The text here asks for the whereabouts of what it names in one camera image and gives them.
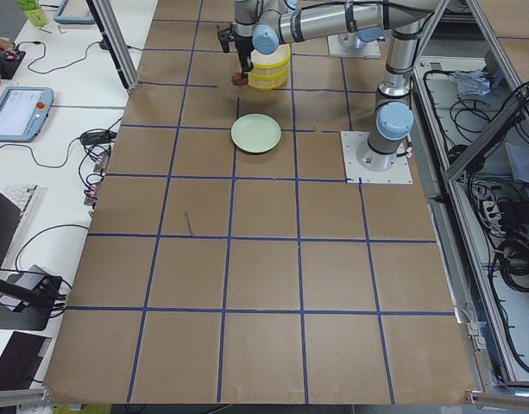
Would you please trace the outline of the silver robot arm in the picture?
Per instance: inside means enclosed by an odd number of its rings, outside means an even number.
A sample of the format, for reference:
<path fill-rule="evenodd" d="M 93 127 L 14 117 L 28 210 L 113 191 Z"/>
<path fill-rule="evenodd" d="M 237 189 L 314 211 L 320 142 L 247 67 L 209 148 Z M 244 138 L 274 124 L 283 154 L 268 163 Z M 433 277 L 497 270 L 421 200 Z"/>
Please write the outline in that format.
<path fill-rule="evenodd" d="M 415 1 L 235 1 L 233 21 L 217 37 L 237 53 L 234 85 L 251 84 L 258 59 L 288 47 L 293 114 L 308 125 L 317 112 L 324 132 L 366 133 L 347 158 L 384 173 L 414 124 L 410 77 L 426 17 Z"/>
<path fill-rule="evenodd" d="M 234 43 L 237 52 L 250 52 L 252 36 L 266 9 L 277 10 L 281 15 L 294 12 L 298 1 L 234 1 L 233 21 L 217 26 L 217 39 L 224 53 L 230 52 Z"/>

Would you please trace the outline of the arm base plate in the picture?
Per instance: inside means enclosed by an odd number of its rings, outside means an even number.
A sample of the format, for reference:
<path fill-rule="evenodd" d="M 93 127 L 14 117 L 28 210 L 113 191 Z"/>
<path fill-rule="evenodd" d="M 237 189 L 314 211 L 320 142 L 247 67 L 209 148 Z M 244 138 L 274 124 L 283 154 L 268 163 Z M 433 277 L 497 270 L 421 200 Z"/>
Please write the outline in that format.
<path fill-rule="evenodd" d="M 366 131 L 342 131 L 345 180 L 354 184 L 411 185 L 412 174 L 402 144 L 393 154 L 377 154 L 368 146 Z"/>
<path fill-rule="evenodd" d="M 363 41 L 357 34 L 335 34 L 327 38 L 329 55 L 341 58 L 378 60 L 381 50 L 378 40 Z"/>

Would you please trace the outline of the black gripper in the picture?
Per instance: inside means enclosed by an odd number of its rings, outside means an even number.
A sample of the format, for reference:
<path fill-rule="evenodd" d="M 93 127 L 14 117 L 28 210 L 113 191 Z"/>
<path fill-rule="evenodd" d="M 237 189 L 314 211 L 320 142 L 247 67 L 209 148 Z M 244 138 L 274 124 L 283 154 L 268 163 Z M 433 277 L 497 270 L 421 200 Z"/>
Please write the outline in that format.
<path fill-rule="evenodd" d="M 254 50 L 252 43 L 252 35 L 248 34 L 249 26 L 235 23 L 234 30 L 236 33 L 236 50 L 239 59 L 242 78 L 248 78 L 254 66 L 251 59 L 251 54 Z"/>
<path fill-rule="evenodd" d="M 233 24 L 217 25 L 217 39 L 224 53 L 231 51 L 231 44 L 236 42 Z"/>

